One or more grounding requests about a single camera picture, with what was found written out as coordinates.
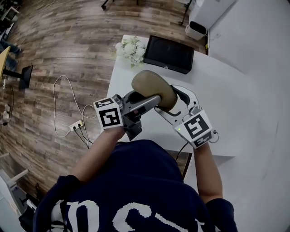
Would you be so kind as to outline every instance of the white trash can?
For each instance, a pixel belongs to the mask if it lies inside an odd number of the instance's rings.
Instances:
[[[200,40],[203,36],[206,35],[207,30],[204,26],[191,21],[185,28],[185,33],[187,36],[195,39]]]

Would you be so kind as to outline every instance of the power cord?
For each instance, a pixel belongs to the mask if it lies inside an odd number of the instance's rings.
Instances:
[[[14,107],[14,90],[13,90],[12,85],[10,85],[10,88],[11,88],[12,93],[13,93],[13,105],[11,106],[10,120],[8,122],[4,122],[4,123],[0,124],[0,126],[6,126],[8,123],[11,122],[11,119],[12,119],[12,112],[13,112],[13,107]]]
[[[185,146],[188,144],[188,142],[186,144],[184,144],[184,146],[180,149],[179,153],[177,154],[177,157],[175,158],[175,161],[177,161],[181,151],[185,148]]]
[[[81,124],[78,124],[78,128],[80,128],[80,131],[81,131],[81,134],[82,134],[83,138],[84,138],[85,140],[87,140],[88,142],[90,142],[91,144],[93,144],[93,142],[91,142],[90,139],[87,139],[87,138],[83,135],[83,133],[82,133],[82,129],[81,129]]]
[[[82,141],[82,142],[87,146],[86,142],[85,142],[84,140],[82,140],[81,136],[76,132],[75,127],[74,127],[73,130],[74,130],[74,132],[78,135],[78,137],[80,137],[81,141]]]
[[[86,126],[85,126],[84,117],[85,117],[85,118],[91,118],[91,119],[92,119],[92,118],[95,118],[95,117],[97,116],[97,114],[96,114],[94,117],[87,117],[87,116],[84,116],[84,111],[85,111],[85,109],[86,109],[87,106],[90,106],[90,107],[92,107],[92,108],[94,108],[94,109],[95,109],[95,107],[92,106],[92,105],[86,105],[86,106],[84,107],[84,109],[81,111],[80,107],[79,107],[78,104],[77,104],[77,100],[76,100],[76,97],[75,97],[74,92],[73,92],[72,84],[71,84],[70,80],[68,79],[68,77],[67,77],[66,75],[61,75],[60,77],[58,77],[58,78],[56,79],[56,81],[54,82],[54,85],[53,85],[53,99],[54,99],[54,121],[53,121],[53,123],[54,123],[54,131],[55,131],[55,133],[56,133],[56,135],[57,135],[58,137],[66,137],[66,136],[71,132],[71,131],[69,130],[65,135],[59,135],[59,134],[56,132],[56,126],[55,126],[56,101],[55,101],[54,88],[55,88],[55,84],[56,84],[56,82],[57,82],[57,81],[59,80],[59,78],[61,78],[61,77],[65,77],[65,78],[68,80],[68,83],[69,83],[69,85],[70,85],[70,87],[71,87],[71,90],[72,90],[72,95],[73,95],[74,101],[75,101],[75,103],[76,103],[76,105],[77,105],[77,108],[78,108],[80,114],[82,115],[83,127],[84,127],[85,133],[86,133],[86,135],[87,135],[87,130],[86,130]]]
[[[217,140],[214,141],[214,142],[212,142],[211,140],[209,140],[209,142],[210,142],[210,143],[217,143],[217,142],[219,141],[219,134],[218,134],[218,132],[217,132],[216,130],[213,131],[213,134],[214,134],[214,135],[217,134]]]

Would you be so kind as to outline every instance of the electrical outlet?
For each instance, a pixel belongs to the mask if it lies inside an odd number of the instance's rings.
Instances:
[[[71,124],[71,125],[69,126],[69,128],[71,129],[71,131],[74,131],[74,129],[73,129],[74,127],[75,127],[75,130],[76,130],[77,128],[79,128],[78,124],[81,124],[80,127],[82,127],[82,126],[83,126],[83,122],[82,122],[82,120],[79,120],[79,121],[75,122],[74,124]]]

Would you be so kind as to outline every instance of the white wall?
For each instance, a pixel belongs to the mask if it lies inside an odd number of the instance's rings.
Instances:
[[[210,30],[210,39],[209,55],[251,76],[259,96],[253,147],[245,147],[242,157],[215,158],[224,196],[234,205],[239,232],[285,232],[290,224],[290,4],[239,0]],[[195,187],[194,172],[192,162],[185,182]]]

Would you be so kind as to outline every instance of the black chair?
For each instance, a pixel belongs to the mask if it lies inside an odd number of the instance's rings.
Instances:
[[[26,199],[22,200],[22,204],[24,205],[25,202],[30,200],[36,207],[39,205],[39,201],[35,199],[30,194],[26,194]],[[33,227],[33,216],[34,216],[34,210],[27,206],[25,212],[18,218],[21,224],[21,227],[26,232],[32,232]]]

